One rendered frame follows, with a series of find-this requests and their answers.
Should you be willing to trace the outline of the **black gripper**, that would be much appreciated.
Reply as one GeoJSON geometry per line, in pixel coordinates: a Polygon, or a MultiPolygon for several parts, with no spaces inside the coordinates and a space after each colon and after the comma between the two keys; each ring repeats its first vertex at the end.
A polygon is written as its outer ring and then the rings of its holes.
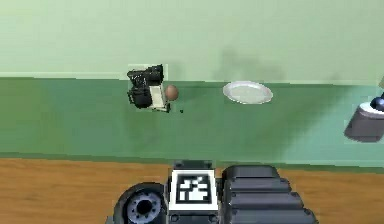
{"type": "Polygon", "coordinates": [[[105,224],[166,224],[164,185],[142,182],[125,190],[105,224]]]}

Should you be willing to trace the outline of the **brown egg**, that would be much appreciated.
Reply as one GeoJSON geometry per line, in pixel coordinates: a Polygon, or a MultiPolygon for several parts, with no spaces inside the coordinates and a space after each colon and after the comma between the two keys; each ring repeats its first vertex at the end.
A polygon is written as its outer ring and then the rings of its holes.
{"type": "Polygon", "coordinates": [[[178,88],[174,85],[168,85],[165,89],[165,96],[169,101],[174,101],[179,96],[178,88]]]}

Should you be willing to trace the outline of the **white plate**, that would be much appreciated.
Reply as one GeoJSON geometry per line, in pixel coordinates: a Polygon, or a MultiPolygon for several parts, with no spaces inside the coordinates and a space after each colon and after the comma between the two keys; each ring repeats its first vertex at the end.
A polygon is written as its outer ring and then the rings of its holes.
{"type": "Polygon", "coordinates": [[[272,91],[263,84],[253,81],[233,81],[222,88],[229,100],[245,105],[258,105],[270,102],[272,91]]]}

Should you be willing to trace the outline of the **green worktop counter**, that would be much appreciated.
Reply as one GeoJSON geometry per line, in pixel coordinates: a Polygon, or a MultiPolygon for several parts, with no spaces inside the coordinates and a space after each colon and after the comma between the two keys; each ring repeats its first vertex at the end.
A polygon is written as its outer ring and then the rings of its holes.
{"type": "Polygon", "coordinates": [[[0,78],[0,157],[94,161],[214,160],[384,173],[384,140],[343,131],[368,86],[274,84],[262,105],[219,83],[180,82],[168,113],[138,110],[118,80],[0,78]]]}

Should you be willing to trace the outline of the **black coffee machine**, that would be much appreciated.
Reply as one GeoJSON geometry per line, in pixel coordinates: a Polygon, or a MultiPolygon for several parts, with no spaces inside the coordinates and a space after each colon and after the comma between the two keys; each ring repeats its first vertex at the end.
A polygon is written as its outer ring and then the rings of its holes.
{"type": "Polygon", "coordinates": [[[131,104],[138,109],[170,112],[170,104],[163,88],[164,67],[162,64],[128,71],[127,77],[132,84],[127,92],[131,104]]]}

